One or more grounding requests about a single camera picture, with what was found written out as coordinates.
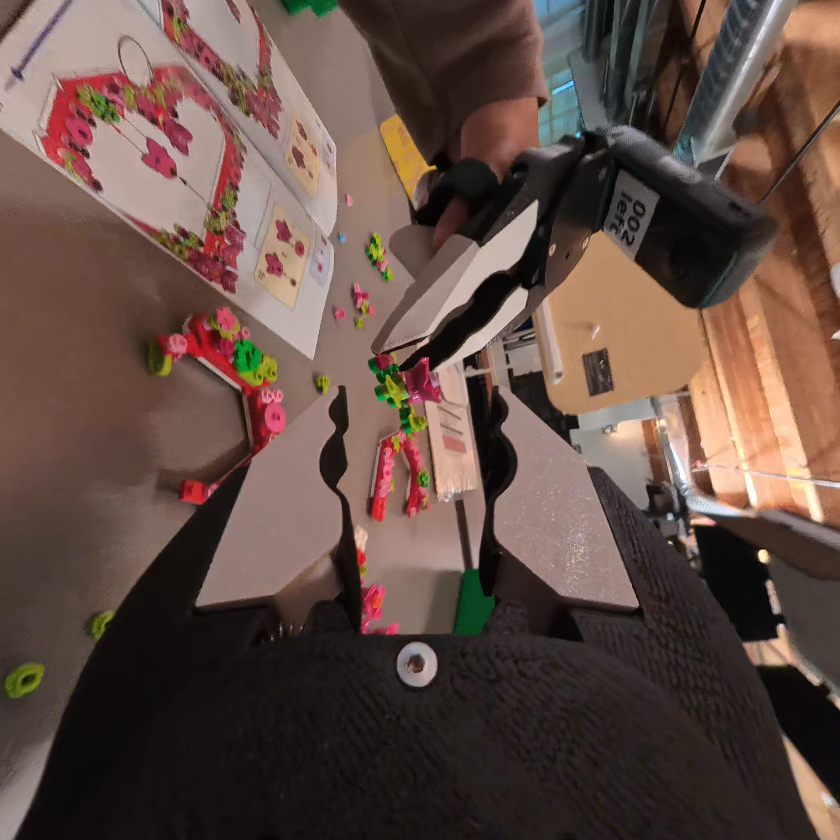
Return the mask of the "long red lego flower strip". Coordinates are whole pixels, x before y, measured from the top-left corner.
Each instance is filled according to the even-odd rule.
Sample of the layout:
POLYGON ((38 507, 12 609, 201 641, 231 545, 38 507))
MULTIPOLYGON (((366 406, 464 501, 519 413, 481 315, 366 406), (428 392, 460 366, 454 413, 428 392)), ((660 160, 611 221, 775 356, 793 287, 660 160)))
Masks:
POLYGON ((366 583, 368 574, 366 546, 369 534, 361 526, 356 526, 353 538, 361 584, 360 631, 363 635, 396 635, 399 630, 399 623, 379 624, 383 618, 385 587, 381 584, 366 583))

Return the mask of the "person's left forearm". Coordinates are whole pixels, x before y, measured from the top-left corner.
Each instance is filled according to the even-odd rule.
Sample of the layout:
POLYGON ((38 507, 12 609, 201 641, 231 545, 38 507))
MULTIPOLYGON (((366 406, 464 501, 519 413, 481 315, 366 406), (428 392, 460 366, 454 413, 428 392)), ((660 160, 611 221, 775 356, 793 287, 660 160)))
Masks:
POLYGON ((548 100, 530 1, 342 1, 395 112, 429 164, 494 102, 548 100))

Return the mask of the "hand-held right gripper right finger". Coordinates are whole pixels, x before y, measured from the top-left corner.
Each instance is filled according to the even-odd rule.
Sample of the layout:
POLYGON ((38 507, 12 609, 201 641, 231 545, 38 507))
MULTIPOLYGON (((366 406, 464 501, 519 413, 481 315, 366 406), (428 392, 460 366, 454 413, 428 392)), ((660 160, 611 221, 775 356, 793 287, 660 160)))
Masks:
POLYGON ((519 595, 536 611, 639 608, 589 466, 506 387, 492 390, 479 454, 485 595, 519 595))

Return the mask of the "yellow packet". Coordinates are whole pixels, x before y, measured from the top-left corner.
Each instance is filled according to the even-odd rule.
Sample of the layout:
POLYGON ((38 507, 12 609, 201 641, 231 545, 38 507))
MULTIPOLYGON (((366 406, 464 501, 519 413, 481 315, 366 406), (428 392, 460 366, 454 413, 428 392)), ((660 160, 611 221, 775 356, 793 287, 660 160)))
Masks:
POLYGON ((434 172, 434 167, 426 163, 398 115, 383 121, 379 131, 395 174, 409 201, 415 203, 417 188, 427 181, 427 175, 434 172))

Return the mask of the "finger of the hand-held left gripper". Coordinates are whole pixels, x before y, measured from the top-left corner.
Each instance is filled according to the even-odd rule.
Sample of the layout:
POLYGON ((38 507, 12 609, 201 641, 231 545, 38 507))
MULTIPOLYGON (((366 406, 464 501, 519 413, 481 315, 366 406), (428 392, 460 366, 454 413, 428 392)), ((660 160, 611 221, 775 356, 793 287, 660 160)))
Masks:
POLYGON ((444 369, 476 354, 500 335, 531 317, 547 295, 544 278, 534 275, 533 286, 512 273, 497 272, 484 280, 464 307, 448 316, 433 337, 400 364, 406 373, 421 361, 430 371, 444 369))
POLYGON ((430 340, 490 276, 514 267, 537 226, 534 200, 484 244, 452 235, 427 262, 376 335, 371 351, 390 353, 430 340))

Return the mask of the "silver ventilation duct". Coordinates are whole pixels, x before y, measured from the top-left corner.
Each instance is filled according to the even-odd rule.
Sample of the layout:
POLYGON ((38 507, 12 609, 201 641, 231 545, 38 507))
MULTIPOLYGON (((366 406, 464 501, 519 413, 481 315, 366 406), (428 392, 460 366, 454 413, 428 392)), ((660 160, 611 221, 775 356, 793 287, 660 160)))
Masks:
POLYGON ((731 1, 700 74, 674 156, 719 176, 755 130, 756 95, 770 84, 774 56, 796 1, 731 1))

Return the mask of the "green stem lego flower section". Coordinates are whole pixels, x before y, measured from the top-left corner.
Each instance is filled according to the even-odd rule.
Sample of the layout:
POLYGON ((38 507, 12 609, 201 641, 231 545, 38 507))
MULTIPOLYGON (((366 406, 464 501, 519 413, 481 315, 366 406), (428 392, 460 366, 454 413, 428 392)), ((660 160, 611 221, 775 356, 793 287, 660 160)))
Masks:
POLYGON ((374 394, 380 403, 395 408, 401 429, 413 435, 427 428, 427 419, 417 412, 417 405, 442 402, 442 391, 429 359, 420 359, 413 367, 402 369, 391 353, 378 353, 367 361, 376 379, 374 394))

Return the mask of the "curved red lego wreath section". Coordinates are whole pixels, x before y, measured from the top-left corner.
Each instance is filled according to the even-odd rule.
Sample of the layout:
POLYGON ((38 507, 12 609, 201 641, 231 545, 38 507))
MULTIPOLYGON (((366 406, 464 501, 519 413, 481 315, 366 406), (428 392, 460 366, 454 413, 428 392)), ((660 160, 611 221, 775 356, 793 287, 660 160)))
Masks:
POLYGON ((240 397, 247 437, 246 455, 215 481, 184 479, 177 497, 195 507, 204 504, 226 479, 249 466, 259 452, 284 432, 287 415, 277 380, 277 360, 251 338, 250 330, 228 307, 189 316, 180 332, 162 333, 148 342, 146 368, 150 375, 166 377, 183 359, 202 365, 240 397))

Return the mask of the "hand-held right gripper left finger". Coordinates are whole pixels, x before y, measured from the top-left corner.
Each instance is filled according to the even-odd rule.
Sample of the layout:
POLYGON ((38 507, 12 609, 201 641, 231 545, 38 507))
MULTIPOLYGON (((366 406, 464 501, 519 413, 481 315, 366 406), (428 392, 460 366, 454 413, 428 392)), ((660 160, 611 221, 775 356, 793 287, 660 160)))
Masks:
POLYGON ((280 614, 361 595, 350 504, 347 390, 329 388, 249 464, 196 606, 273 603, 280 614))

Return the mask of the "pink coral lego branch section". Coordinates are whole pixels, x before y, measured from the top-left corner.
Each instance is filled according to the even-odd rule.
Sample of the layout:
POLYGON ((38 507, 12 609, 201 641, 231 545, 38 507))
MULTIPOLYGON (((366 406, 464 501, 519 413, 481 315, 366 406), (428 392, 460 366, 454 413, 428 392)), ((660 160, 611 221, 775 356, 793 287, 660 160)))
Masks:
POLYGON ((398 452, 404 456, 408 467, 405 514, 413 518, 431 507, 429 496, 430 473, 415 433, 401 431, 397 436, 398 452))

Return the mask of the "lego instruction booklet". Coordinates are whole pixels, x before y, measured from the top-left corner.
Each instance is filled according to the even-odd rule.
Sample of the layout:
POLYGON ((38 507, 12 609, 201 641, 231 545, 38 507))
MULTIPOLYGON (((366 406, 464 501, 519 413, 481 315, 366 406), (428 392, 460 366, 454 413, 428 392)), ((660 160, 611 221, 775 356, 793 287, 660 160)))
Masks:
POLYGON ((313 360, 337 149, 253 2, 29 2, 2 131, 313 360))

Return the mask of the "person's left hand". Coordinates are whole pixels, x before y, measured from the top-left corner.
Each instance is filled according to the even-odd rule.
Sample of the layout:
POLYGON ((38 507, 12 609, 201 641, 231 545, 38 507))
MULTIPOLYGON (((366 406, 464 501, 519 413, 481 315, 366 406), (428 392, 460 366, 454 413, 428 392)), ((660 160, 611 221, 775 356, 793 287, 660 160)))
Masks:
POLYGON ((537 97, 525 97, 479 107, 448 141, 446 159, 481 161, 504 181, 522 152, 540 146, 539 105, 537 97))

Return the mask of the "green board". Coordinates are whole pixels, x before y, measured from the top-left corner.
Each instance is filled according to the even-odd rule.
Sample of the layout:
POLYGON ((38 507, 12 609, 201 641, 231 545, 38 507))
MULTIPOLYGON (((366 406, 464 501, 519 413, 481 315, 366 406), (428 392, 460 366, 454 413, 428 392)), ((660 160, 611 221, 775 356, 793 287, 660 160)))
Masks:
POLYGON ((479 636, 495 607, 495 596, 484 593, 479 570, 466 570, 460 583, 454 635, 479 636))

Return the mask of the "red lego strip pink studs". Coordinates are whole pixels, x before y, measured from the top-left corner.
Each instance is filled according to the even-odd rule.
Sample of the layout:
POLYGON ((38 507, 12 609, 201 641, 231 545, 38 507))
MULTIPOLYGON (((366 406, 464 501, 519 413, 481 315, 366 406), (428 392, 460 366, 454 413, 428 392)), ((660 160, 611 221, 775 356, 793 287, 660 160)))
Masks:
POLYGON ((397 433, 391 433, 381 438, 375 451, 369 493, 369 516, 375 522, 383 522, 385 519, 388 499, 393 489, 397 445, 397 433))

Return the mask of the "clear plastic bag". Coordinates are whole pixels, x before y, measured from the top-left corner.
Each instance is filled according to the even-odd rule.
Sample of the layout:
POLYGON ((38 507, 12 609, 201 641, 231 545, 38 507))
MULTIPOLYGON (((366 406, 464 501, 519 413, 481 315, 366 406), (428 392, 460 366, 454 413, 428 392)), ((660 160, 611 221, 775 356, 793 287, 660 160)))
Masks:
POLYGON ((465 368, 457 362, 437 373, 439 402, 426 401, 425 416, 438 501, 455 501, 481 488, 476 436, 465 368))

